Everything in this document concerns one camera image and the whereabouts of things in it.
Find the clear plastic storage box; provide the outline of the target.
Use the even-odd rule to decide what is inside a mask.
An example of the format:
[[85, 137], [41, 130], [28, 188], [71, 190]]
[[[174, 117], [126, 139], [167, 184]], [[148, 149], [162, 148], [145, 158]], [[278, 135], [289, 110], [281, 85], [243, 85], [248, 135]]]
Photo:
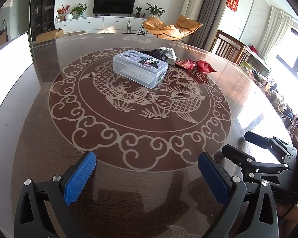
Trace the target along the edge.
[[113, 56], [113, 71], [146, 88], [155, 88], [165, 77], [168, 63], [130, 49]]

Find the black hair claw clip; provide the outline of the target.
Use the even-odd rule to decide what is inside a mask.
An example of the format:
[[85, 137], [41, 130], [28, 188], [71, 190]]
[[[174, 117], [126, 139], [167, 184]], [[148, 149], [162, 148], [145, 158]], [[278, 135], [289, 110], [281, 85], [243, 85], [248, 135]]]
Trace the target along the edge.
[[167, 62], [168, 57], [167, 57], [167, 50], [163, 49], [153, 49], [151, 51], [145, 51], [145, 50], [137, 50], [137, 52], [142, 53], [144, 56], [145, 60], [153, 60], [153, 58]]

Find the red fabric pouch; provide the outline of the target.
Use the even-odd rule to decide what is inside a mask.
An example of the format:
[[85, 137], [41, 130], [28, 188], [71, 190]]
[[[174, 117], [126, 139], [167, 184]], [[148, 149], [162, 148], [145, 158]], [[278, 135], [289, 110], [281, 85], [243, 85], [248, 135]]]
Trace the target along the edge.
[[193, 71], [196, 70], [199, 73], [213, 73], [216, 70], [206, 61], [199, 60], [181, 60], [175, 63], [176, 66], [183, 68], [185, 70]]

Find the wooden dining chair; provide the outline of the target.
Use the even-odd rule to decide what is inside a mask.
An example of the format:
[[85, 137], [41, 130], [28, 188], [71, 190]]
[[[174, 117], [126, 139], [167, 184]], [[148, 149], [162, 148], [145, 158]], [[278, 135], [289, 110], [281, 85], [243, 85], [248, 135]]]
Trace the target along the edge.
[[211, 52], [235, 64], [240, 64], [245, 45], [227, 33], [218, 30]]

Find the white sheer curtain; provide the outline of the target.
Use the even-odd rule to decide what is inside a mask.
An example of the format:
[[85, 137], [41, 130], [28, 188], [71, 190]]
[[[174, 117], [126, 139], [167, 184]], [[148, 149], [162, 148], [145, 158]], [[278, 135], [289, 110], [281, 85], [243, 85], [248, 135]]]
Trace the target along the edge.
[[271, 7], [270, 15], [264, 32], [260, 38], [258, 54], [263, 59], [278, 45], [288, 31], [291, 30], [294, 18], [285, 11]]

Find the orange lounge chair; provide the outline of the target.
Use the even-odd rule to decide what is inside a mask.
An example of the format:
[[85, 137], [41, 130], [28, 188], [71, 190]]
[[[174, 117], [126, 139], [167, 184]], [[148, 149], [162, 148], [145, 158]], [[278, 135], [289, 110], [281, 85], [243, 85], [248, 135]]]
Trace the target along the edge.
[[144, 29], [156, 38], [165, 40], [180, 40], [195, 31], [203, 24], [180, 15], [175, 24], [166, 25], [157, 17], [152, 16], [143, 22]]

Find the grey curtain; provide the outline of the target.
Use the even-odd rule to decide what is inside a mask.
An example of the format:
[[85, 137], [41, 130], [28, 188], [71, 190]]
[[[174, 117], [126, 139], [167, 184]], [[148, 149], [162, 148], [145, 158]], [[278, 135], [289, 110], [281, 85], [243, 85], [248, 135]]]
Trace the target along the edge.
[[189, 45], [210, 51], [227, 0], [204, 0], [198, 22], [203, 25], [192, 34]]

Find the brown cardboard box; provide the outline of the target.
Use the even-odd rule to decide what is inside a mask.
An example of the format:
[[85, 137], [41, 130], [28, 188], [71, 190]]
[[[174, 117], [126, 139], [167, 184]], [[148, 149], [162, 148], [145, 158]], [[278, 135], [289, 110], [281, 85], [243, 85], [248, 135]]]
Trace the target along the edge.
[[55, 29], [53, 31], [48, 31], [41, 33], [36, 37], [36, 43], [45, 42], [48, 40], [58, 39], [64, 34], [63, 29]]

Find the leafy plant beside tv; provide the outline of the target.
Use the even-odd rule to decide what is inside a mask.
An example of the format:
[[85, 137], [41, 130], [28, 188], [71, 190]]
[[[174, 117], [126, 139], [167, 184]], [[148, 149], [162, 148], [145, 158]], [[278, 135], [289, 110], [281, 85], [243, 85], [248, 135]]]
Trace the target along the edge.
[[163, 8], [158, 7], [157, 5], [152, 5], [147, 3], [147, 7], [145, 8], [149, 14], [156, 17], [162, 17], [163, 14], [166, 12]]

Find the covered standing air conditioner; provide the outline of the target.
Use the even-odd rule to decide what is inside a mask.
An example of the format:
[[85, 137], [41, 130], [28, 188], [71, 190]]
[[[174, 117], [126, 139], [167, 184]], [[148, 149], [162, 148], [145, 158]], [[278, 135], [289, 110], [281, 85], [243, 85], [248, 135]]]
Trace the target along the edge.
[[204, 0], [185, 0], [180, 14], [197, 21], [203, 2]]

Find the round floor cushion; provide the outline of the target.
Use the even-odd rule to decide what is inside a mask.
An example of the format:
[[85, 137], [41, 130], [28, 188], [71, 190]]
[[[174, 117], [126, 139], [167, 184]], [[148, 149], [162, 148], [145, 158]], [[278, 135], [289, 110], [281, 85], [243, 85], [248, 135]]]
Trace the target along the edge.
[[86, 35], [86, 31], [73, 31], [73, 32], [68, 32], [65, 33], [64, 36], [77, 36], [77, 35]]

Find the small potted plant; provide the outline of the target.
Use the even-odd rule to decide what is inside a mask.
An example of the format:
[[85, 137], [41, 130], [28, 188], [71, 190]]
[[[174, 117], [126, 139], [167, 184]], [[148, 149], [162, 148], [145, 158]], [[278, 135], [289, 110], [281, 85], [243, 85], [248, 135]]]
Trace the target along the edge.
[[135, 9], [136, 9], [135, 17], [140, 18], [141, 17], [142, 7], [136, 7]]

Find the white tv cabinet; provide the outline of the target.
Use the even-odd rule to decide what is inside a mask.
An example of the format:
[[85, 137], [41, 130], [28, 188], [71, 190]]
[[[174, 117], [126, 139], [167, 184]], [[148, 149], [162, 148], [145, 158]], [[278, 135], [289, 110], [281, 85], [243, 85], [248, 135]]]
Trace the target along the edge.
[[123, 16], [81, 17], [55, 23], [56, 29], [64, 33], [143, 33], [142, 24], [145, 18]]

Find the dark glass display cabinet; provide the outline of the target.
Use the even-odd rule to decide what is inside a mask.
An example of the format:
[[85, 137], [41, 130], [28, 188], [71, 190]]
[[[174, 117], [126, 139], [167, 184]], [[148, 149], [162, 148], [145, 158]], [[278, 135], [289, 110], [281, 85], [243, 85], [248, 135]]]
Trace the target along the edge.
[[30, 34], [37, 36], [54, 29], [55, 0], [30, 0]]

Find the red flower vase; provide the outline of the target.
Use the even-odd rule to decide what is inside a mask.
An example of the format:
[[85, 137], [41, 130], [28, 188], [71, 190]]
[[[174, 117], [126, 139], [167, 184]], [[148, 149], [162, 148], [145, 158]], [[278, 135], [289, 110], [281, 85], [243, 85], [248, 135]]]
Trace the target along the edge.
[[60, 18], [60, 22], [61, 22], [61, 21], [64, 21], [64, 19], [65, 19], [65, 15], [67, 14], [69, 8], [70, 8], [70, 5], [67, 4], [67, 5], [65, 5], [65, 6], [62, 5], [60, 8], [57, 9], [57, 14], [58, 14], [58, 16], [59, 16], [59, 18]]

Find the green potted plant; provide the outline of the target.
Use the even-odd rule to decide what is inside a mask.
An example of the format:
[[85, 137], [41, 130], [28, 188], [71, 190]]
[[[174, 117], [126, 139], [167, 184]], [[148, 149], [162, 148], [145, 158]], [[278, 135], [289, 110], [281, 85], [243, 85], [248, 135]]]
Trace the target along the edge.
[[83, 17], [84, 12], [89, 6], [85, 3], [78, 3], [73, 9], [72, 13], [76, 15], [77, 18]]

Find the black flat television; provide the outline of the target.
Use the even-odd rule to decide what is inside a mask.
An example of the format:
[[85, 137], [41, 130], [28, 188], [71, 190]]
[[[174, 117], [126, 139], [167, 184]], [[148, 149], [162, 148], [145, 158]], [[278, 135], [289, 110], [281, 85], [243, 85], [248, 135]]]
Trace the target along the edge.
[[93, 14], [132, 14], [135, 0], [94, 0]]

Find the red wall hanging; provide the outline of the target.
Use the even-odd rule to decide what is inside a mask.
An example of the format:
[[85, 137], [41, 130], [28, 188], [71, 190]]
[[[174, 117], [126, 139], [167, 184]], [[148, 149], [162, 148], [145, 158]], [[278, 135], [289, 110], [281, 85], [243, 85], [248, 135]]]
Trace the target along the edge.
[[233, 12], [237, 11], [239, 0], [227, 0], [226, 7], [231, 9]]

